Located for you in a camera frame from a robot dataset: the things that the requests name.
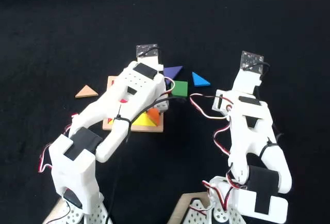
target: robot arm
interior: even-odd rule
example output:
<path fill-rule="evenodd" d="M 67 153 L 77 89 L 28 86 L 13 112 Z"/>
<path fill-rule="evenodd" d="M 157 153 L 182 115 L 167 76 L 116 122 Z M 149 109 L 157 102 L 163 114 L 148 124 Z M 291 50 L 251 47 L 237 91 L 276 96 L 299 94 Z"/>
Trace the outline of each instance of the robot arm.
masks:
<path fill-rule="evenodd" d="M 95 161 L 106 162 L 139 112 L 166 97 L 164 76 L 158 72 L 162 65 L 152 54 L 146 63 L 139 57 L 132 61 L 97 101 L 73 118 L 69 136 L 60 135 L 49 147 L 56 192 L 85 215 L 91 215 L 104 198 L 95 178 Z M 161 111 L 167 108 L 168 101 L 161 104 Z M 113 126 L 102 141 L 88 127 L 105 118 L 111 118 Z"/>
<path fill-rule="evenodd" d="M 81 127 L 88 128 L 105 118 L 113 119 L 112 132 L 96 149 L 96 159 L 104 163 L 128 133 L 129 123 L 116 119 L 116 116 L 132 121 L 140 110 L 153 103 L 165 91 L 162 74 L 143 63 L 133 61 L 117 77 L 113 86 L 73 118 L 69 138 Z"/>
<path fill-rule="evenodd" d="M 243 52 L 241 68 L 232 90 L 217 90 L 219 98 L 215 98 L 212 109 L 228 116 L 232 138 L 228 165 L 235 182 L 245 185 L 245 188 L 233 189 L 229 202 L 242 215 L 284 223 L 288 203 L 276 195 L 291 189 L 292 178 L 272 130 L 273 120 L 268 105 L 253 96 L 254 88 L 261 83 L 262 63 L 262 56 Z M 267 168 L 249 166 L 246 160 L 248 153 L 259 156 Z M 211 182 L 222 192 L 227 192 L 230 187 L 217 177 Z M 271 190 L 265 189 L 264 185 L 271 184 Z"/>

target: black tablecloth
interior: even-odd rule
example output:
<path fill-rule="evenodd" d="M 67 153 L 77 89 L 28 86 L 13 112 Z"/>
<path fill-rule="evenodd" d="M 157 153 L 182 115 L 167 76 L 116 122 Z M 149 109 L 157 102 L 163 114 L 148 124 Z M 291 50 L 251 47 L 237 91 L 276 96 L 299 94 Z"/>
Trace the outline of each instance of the black tablecloth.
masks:
<path fill-rule="evenodd" d="M 135 46 L 158 43 L 166 67 L 189 92 L 231 89 L 242 50 L 271 64 L 260 89 L 285 135 L 292 173 L 287 223 L 327 215 L 330 0 L 1 0 L 0 215 L 4 223 L 41 223 L 58 199 L 50 171 L 37 173 L 54 141 L 94 98 L 75 99 L 88 84 L 99 93 L 108 75 L 135 59 Z M 211 87 L 194 88 L 191 72 Z M 211 108 L 212 102 L 203 102 Z M 113 216 L 119 223 L 166 223 L 182 193 L 224 175 L 226 157 L 211 140 L 222 121 L 188 102 L 172 103 L 164 133 L 133 133 L 125 150 L 97 163 L 108 202 L 119 157 Z M 101 124 L 91 128 L 105 137 Z M 219 139 L 230 145 L 229 133 Z"/>

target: black velcro strap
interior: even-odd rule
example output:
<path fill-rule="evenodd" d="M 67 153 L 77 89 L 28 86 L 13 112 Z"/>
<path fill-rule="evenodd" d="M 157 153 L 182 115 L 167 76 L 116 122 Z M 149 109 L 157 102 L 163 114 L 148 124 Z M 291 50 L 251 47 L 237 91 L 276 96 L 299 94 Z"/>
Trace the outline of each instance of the black velcro strap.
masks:
<path fill-rule="evenodd" d="M 261 150 L 261 152 L 260 152 L 260 155 L 259 155 L 260 159 L 261 159 L 263 153 L 265 152 L 266 148 L 268 148 L 268 147 L 272 147 L 272 146 L 278 146 L 278 144 L 277 144 L 277 143 L 272 143 L 272 142 L 270 141 L 270 139 L 268 138 L 267 144 L 262 148 L 262 150 Z"/>
<path fill-rule="evenodd" d="M 139 63 L 133 68 L 134 71 L 137 71 L 138 73 L 143 74 L 144 76 L 154 79 L 155 75 L 157 74 L 157 70 L 143 64 Z"/>
<path fill-rule="evenodd" d="M 244 102 L 244 103 L 248 103 L 248 104 L 261 105 L 260 101 L 258 99 L 239 96 L 238 100 L 241 101 L 241 102 Z"/>
<path fill-rule="evenodd" d="M 277 171 L 249 166 L 247 190 L 257 193 L 254 211 L 269 214 L 271 196 L 277 196 L 279 176 Z"/>
<path fill-rule="evenodd" d="M 80 153 L 86 149 L 95 154 L 97 146 L 102 142 L 102 138 L 89 129 L 82 127 L 70 138 L 73 144 L 64 153 L 66 157 L 74 161 Z"/>

